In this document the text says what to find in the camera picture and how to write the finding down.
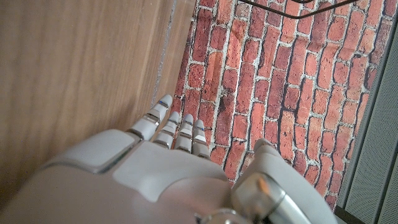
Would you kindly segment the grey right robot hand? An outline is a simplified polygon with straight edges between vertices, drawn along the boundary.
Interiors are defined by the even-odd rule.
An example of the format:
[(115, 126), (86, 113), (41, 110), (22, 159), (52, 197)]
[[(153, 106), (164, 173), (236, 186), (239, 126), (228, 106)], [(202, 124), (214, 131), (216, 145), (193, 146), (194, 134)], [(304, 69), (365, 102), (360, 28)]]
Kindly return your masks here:
[(266, 139), (235, 184), (211, 161), (203, 122), (165, 95), (127, 131), (59, 154), (1, 211), (2, 223), (335, 223)]

